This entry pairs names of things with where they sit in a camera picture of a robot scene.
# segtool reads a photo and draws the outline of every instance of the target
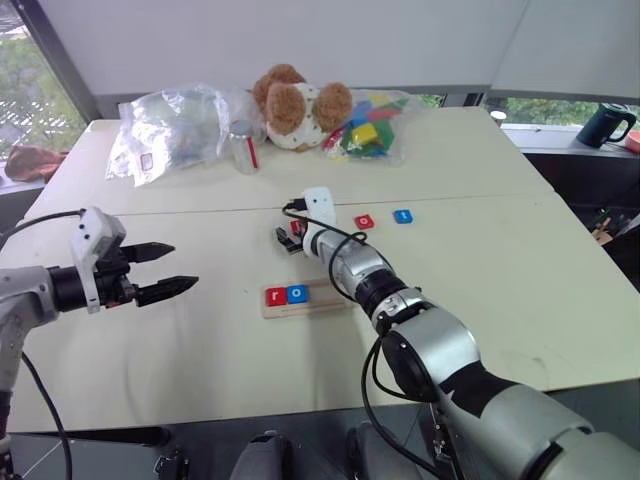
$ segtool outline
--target bag of colorful blocks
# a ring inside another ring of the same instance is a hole
[[[419,97],[399,91],[352,90],[349,119],[323,143],[334,158],[402,160],[399,147],[410,113],[427,108]]]

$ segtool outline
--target brown teddy bear ear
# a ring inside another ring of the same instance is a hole
[[[251,93],[260,108],[262,115],[266,116],[265,107],[269,87],[274,83],[303,83],[305,79],[295,68],[286,63],[274,65],[260,80],[253,86]]]
[[[266,111],[265,118],[271,128],[281,135],[287,135],[298,128],[304,119],[304,97],[293,85],[275,83],[269,89]]]
[[[313,115],[323,132],[332,132],[347,121],[351,109],[351,91],[342,83],[330,83],[320,90]]]

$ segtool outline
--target wooden board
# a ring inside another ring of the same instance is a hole
[[[309,299],[304,303],[294,303],[278,306],[268,306],[265,301],[267,290],[277,287],[289,287],[292,285],[304,285],[307,287]],[[291,282],[281,282],[267,285],[262,289],[260,297],[262,316],[264,318],[282,318],[294,315],[311,315],[314,313],[328,312],[331,310],[341,310],[353,308],[355,304],[340,295],[331,285],[327,278],[318,280],[303,280]]]

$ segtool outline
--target black mug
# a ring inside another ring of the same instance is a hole
[[[627,122],[627,129],[618,138],[611,138],[618,125]],[[605,142],[619,142],[636,123],[636,116],[624,105],[601,103],[587,124],[577,135],[577,139],[590,147],[600,148]]]

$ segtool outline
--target plastic bag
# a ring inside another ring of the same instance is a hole
[[[204,84],[171,88],[120,105],[122,125],[106,178],[132,175],[135,186],[169,171],[222,157],[231,122],[243,115],[264,124],[251,95]]]
[[[395,90],[352,90],[351,117],[324,141],[322,149],[334,158],[404,160],[405,125],[428,109],[420,97]]]

